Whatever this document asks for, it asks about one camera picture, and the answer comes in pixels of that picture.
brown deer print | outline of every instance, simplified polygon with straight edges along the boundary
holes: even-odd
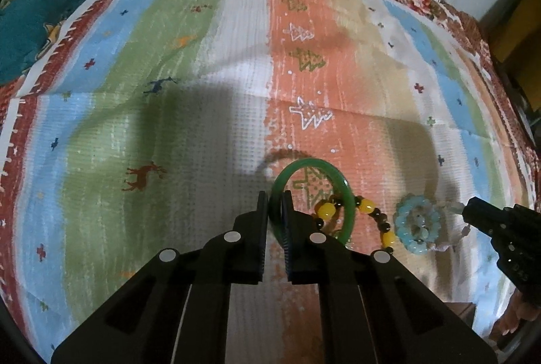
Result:
[[[130,188],[123,188],[122,191],[132,191],[136,188],[139,191],[143,191],[145,187],[147,186],[147,174],[148,172],[156,172],[158,174],[158,177],[160,179],[163,179],[163,173],[167,173],[167,170],[163,167],[160,167],[156,164],[154,164],[152,161],[149,165],[144,165],[139,168],[129,168],[126,172],[127,175],[136,175],[137,179],[135,182],[128,182],[124,180],[126,184],[130,186]]]

hand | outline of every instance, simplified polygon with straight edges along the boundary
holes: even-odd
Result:
[[[494,323],[490,338],[496,341],[502,335],[513,333],[518,329],[520,320],[534,321],[540,313],[541,308],[525,302],[522,293],[515,289],[504,314]]]

light blue stripe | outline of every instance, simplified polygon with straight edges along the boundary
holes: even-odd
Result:
[[[26,282],[26,313],[32,318],[37,352],[50,362],[52,347],[57,347],[75,324],[64,292],[64,218],[77,216],[62,214],[61,193],[67,171],[66,145],[80,122],[93,108],[92,92],[104,84],[111,66],[120,50],[128,42],[133,28],[142,13],[154,0],[115,0],[110,8],[94,23],[95,31],[85,39],[79,57],[74,61],[66,78],[48,97],[40,126],[32,131],[33,146],[26,156],[33,163],[32,173],[26,173],[32,184],[29,202],[25,210],[22,228],[17,233],[17,263],[23,264]],[[88,70],[85,63],[94,59],[95,65]],[[61,93],[71,91],[64,101]],[[51,143],[58,138],[58,146]],[[84,186],[85,174],[81,173]],[[44,244],[46,258],[40,263],[36,249]],[[43,311],[39,296],[49,307]]]
[[[487,138],[481,136],[483,131],[475,127],[472,113],[467,107],[466,93],[464,92],[463,85],[450,76],[447,66],[445,66],[445,63],[433,49],[431,41],[425,33],[425,30],[429,28],[422,25],[414,16],[397,5],[390,2],[385,2],[385,5],[390,14],[396,17],[405,31],[409,33],[413,44],[423,60],[435,70],[445,104],[447,104],[451,117],[460,130],[473,185],[477,192],[476,196],[487,202],[493,202],[494,198],[491,197],[487,161],[484,158],[481,147],[481,140],[486,140]],[[475,164],[475,158],[477,158],[479,166]],[[477,239],[477,255],[480,267],[475,272],[477,275],[477,285],[472,297],[473,302],[477,304],[473,329],[478,334],[483,334],[487,329],[490,329],[491,324],[494,322],[493,317],[489,317],[488,315],[494,315],[494,308],[496,302],[499,300],[497,283],[502,277],[502,272],[496,266],[497,255],[490,244],[490,237],[478,232]]]

orange stripe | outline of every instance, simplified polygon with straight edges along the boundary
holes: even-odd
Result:
[[[269,5],[274,72],[266,117],[269,128],[266,153],[286,156],[273,164],[274,175],[278,175],[292,158],[298,157],[298,152],[304,152],[336,165],[356,194],[381,202],[386,170],[380,165],[381,137],[386,135],[386,127],[381,120],[356,114],[370,112],[379,99],[363,73],[358,72],[355,43],[335,22],[336,13],[329,0],[269,0]],[[307,37],[313,35],[313,38],[295,39],[296,36],[291,36],[288,31],[298,27],[306,30]],[[300,58],[297,48],[302,50]],[[307,59],[312,63],[311,71],[308,67],[301,70]],[[289,110],[297,105],[298,97],[305,104],[313,103],[313,106],[305,106],[307,114],[312,108],[317,111],[321,107],[323,113],[330,109],[332,118],[322,120],[317,128],[310,123],[303,130],[301,115]],[[306,174],[310,185],[304,180]],[[328,192],[326,181],[319,180],[313,173],[298,173],[292,181],[289,188],[296,209],[304,212],[313,212],[313,206],[308,203],[309,194],[313,195],[319,189]],[[353,242],[355,249],[363,252],[381,246],[372,218],[358,215]],[[271,247],[271,261],[275,265],[280,261],[279,252],[277,247]],[[275,271],[274,279],[283,279],[283,271]],[[321,330],[314,288],[295,287],[292,290],[287,283],[281,286],[280,300],[285,311],[283,362],[303,362],[307,358],[309,362],[322,362],[321,348],[315,347],[321,344]]]

colorful striped bedsheet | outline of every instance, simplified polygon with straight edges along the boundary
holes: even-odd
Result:
[[[7,110],[2,297],[49,361],[156,252],[230,229],[301,154],[389,216],[407,194],[533,207],[490,81],[393,0],[88,0]],[[289,188],[305,212],[332,192],[312,169]],[[462,226],[448,216],[442,237]],[[370,217],[351,246],[380,247]],[[232,288],[227,361],[323,362],[315,287],[287,283],[271,233],[267,251],[264,283]],[[476,303],[480,335],[512,290],[475,230],[454,251],[395,255],[444,301]]]

